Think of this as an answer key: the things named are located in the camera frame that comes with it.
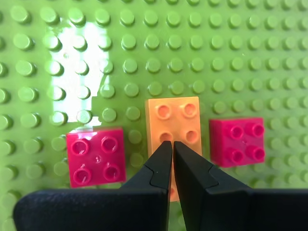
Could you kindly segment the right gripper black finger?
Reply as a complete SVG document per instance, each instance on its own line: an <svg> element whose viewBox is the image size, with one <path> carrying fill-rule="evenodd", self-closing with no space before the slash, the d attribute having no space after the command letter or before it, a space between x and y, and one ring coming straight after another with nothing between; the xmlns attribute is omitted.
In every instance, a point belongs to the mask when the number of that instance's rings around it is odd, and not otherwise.
<svg viewBox="0 0 308 231"><path fill-rule="evenodd" d="M306 189L253 189L180 141L174 173L189 231L305 231Z"/></svg>
<svg viewBox="0 0 308 231"><path fill-rule="evenodd" d="M41 190L15 205L19 231L166 231L172 144L163 142L118 189Z"/></svg>

